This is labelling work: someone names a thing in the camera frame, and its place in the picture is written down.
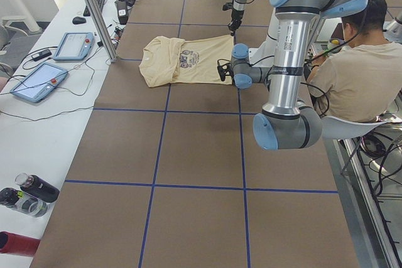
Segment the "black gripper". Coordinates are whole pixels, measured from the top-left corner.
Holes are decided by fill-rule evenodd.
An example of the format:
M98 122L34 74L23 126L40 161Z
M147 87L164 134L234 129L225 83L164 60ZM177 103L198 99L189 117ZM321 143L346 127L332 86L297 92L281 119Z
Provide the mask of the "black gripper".
M231 22L227 25L230 35L234 36L236 31L239 29L242 23L242 18L244 15L244 10L233 9L231 13Z

